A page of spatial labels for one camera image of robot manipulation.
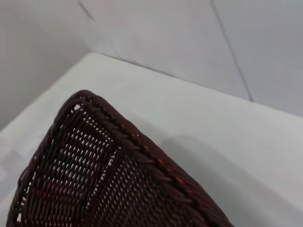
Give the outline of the dark brown woven basket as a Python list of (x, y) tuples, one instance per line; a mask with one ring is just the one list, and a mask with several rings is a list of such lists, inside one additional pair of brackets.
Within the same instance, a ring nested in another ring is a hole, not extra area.
[(105, 99), (73, 94), (18, 179), (6, 227), (231, 227)]

